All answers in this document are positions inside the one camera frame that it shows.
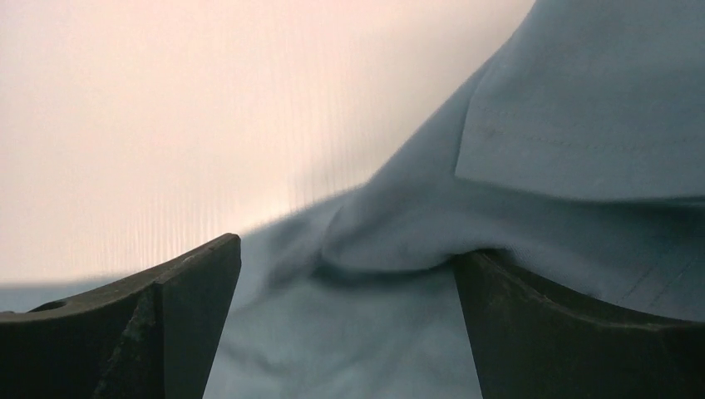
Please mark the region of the grey-blue t shirt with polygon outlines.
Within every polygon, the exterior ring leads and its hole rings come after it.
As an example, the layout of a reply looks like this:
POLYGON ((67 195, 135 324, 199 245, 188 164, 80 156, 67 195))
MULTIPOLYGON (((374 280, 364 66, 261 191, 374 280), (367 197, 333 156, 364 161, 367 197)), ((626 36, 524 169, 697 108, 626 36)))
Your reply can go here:
POLYGON ((201 398, 485 398, 478 251, 704 326, 704 4, 2 2, 1 315, 224 234, 201 398))

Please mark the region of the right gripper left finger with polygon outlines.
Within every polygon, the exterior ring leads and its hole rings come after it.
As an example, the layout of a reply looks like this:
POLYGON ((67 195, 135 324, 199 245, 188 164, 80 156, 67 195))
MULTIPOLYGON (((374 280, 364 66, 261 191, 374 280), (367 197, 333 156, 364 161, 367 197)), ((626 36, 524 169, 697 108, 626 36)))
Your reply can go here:
POLYGON ((201 398, 241 268, 224 234, 113 283, 1 315, 4 398, 201 398))

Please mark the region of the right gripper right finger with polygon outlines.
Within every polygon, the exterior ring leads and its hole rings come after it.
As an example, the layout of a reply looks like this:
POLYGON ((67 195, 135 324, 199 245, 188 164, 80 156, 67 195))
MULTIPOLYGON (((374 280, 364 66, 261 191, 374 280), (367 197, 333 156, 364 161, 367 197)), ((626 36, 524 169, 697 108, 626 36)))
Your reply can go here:
POLYGON ((703 397, 702 323, 600 301, 502 252, 451 265, 483 397, 703 397))

